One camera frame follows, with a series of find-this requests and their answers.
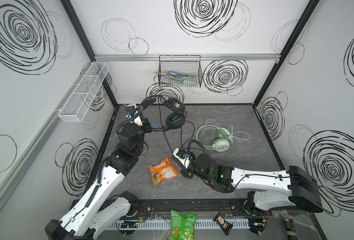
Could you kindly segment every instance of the robotic arm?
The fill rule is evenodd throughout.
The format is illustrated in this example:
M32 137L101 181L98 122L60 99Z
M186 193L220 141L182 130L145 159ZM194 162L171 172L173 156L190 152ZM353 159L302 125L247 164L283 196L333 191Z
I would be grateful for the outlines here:
M157 98L173 111L166 124L154 129L142 111ZM49 240L95 240L110 224L122 216L136 214L138 198L126 191L102 211L98 211L112 190L127 176L143 151L144 135L152 131L168 131L182 127L187 113L178 100L167 96L151 96L126 108L128 120L116 127L119 143L115 151L101 161L97 179L78 203L60 220L51 220L45 227ZM204 154L195 157L190 145L198 144ZM206 181L212 189L229 193L235 189L252 188L266 190L251 191L245 202L247 213L253 214L273 207L297 206L309 212L322 212L318 186L314 178L302 169L290 166L278 172L248 171L230 166L217 165L199 141L191 140L188 151L175 149L172 159L181 166L181 175L189 179L194 175Z

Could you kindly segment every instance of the headphones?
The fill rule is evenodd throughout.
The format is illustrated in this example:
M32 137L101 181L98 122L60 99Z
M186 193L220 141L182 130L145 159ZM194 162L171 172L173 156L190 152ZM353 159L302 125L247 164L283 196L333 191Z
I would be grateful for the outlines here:
M213 143L211 145L202 139L202 135L204 135L205 133L209 133L209 132L212 132ZM233 133L233 126L232 125L230 125L228 127L228 129L226 129L224 127L220 127L216 121L209 119L206 121L204 126L202 126L198 129L198 131L196 133L196 139L197 139L197 141L200 141L206 149L210 149L210 150L214 150L214 151L218 151L218 152L223 152L223 151L226 151L229 149L230 144L233 143L233 141L241 142L241 140L249 140L250 139L250 135L247 134L246 132L242 132L242 133L245 133L246 135L248 135L249 136L248 139L234 137L233 134L238 133L238 132Z
M174 112L166 118L166 124L162 126L162 131L166 132L170 129L182 127L188 115L185 111L185 105L173 97L162 95L162 98L164 99L163 104Z

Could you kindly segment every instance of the black headphones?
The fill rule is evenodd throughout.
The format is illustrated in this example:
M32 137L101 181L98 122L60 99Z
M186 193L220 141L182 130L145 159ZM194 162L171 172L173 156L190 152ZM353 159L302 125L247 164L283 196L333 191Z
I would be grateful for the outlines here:
M182 127L187 116L185 105L173 97L162 95L162 98L165 99L163 102L165 107L174 112L166 118L166 124L162 126L162 131L166 132L170 129L178 129Z

